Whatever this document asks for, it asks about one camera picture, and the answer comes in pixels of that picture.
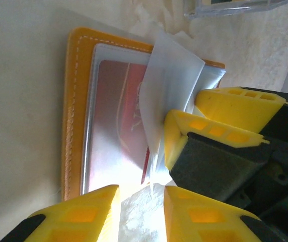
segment card holder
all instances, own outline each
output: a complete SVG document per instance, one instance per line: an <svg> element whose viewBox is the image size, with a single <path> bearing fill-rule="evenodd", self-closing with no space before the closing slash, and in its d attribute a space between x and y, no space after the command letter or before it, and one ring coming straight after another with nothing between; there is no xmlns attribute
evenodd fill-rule
<svg viewBox="0 0 288 242"><path fill-rule="evenodd" d="M73 30L68 38L65 63L65 90L62 121L61 186L62 199L83 193L82 168L88 92L92 81L93 53L97 44L118 46L151 53L153 46L88 28ZM207 66L223 69L221 63L204 60Z"/></svg>

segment beige surface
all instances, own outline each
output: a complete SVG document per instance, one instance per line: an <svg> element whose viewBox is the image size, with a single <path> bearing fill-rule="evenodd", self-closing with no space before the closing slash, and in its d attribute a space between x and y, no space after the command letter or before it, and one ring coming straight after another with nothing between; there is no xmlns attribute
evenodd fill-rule
<svg viewBox="0 0 288 242"><path fill-rule="evenodd" d="M288 70L288 5L189 23L179 0L0 1L0 238L59 201L66 38L77 26L99 28L93 20L152 42L166 28L227 65L223 86L279 90Z"/></svg>

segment card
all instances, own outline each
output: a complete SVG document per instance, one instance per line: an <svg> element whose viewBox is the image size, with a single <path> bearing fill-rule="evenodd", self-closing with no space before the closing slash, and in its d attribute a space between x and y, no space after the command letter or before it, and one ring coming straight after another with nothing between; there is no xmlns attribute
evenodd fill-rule
<svg viewBox="0 0 288 242"><path fill-rule="evenodd" d="M148 144L138 95L147 66L101 61L90 144L89 191L118 184L140 187L147 169Z"/></svg>

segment wallet stitching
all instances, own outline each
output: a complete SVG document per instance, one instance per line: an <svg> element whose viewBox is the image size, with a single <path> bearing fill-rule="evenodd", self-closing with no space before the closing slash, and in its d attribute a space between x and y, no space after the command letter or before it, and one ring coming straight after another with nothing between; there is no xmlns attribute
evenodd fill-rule
<svg viewBox="0 0 288 242"><path fill-rule="evenodd" d="M70 198L71 162L73 159L72 150L73 150L73 136L74 136L74 115L75 115L75 101L76 101L76 87L77 87L78 55L79 55L79 44L83 38L94 40L96 42L109 43L109 44L113 44L113 45L124 47L124 48L142 50L142 51L147 52L147 53L151 52L147 49L129 46L129 45L125 45L125 44L119 44L119 43L116 43L114 41L104 40L104 39L99 39L99 38L93 38L93 37L86 36L86 35L79 37L78 42L77 42L77 49L76 49L76 64L75 64L75 72L74 72L74 92L73 92L73 103L72 103L72 109L71 109L71 137L70 137L70 147L69 147L69 159L68 159L68 164L67 164L67 166L68 166L68 168L67 168L68 169L68 193L66 195L66 200L68 200Z"/></svg>

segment wallet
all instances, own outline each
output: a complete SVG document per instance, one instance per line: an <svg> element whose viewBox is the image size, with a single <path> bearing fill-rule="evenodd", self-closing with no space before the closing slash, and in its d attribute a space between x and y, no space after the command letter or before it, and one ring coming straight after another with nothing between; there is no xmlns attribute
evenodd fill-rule
<svg viewBox="0 0 288 242"><path fill-rule="evenodd" d="M62 123L63 200L106 186L114 176L121 183L130 180L125 196L147 184L149 150L136 102L152 50L152 45L88 28L70 33ZM225 68L224 64L204 61L206 66ZM109 155L118 162L109 160ZM96 166L91 166L92 159L98 161ZM100 172L108 164L115 166L116 172ZM94 176L102 176L104 182L92 183Z"/></svg>

